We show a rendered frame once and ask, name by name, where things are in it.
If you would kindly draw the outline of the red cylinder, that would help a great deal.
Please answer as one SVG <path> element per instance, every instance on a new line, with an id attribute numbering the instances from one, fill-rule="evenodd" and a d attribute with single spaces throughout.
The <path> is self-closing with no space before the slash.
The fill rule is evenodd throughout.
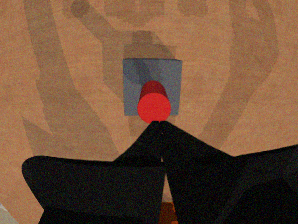
<path id="1" fill-rule="evenodd" d="M 142 85 L 138 115 L 146 124 L 165 121 L 170 115 L 170 103 L 164 85 L 160 81 L 149 80 Z"/>

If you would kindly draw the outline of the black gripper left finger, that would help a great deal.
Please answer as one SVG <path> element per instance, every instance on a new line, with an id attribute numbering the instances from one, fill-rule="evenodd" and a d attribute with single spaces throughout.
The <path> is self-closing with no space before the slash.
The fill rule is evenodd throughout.
<path id="1" fill-rule="evenodd" d="M 166 164 L 161 161 L 161 125 L 152 121 L 114 161 L 29 157 L 25 183 L 44 208 L 160 221 Z"/>

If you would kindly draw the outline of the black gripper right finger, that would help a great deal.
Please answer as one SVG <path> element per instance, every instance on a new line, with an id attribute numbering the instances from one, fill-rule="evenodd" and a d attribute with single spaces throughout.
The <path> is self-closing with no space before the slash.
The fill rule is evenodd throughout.
<path id="1" fill-rule="evenodd" d="M 250 186 L 298 171 L 298 145 L 230 156 L 168 121 L 160 121 L 178 224 L 223 224 Z"/>

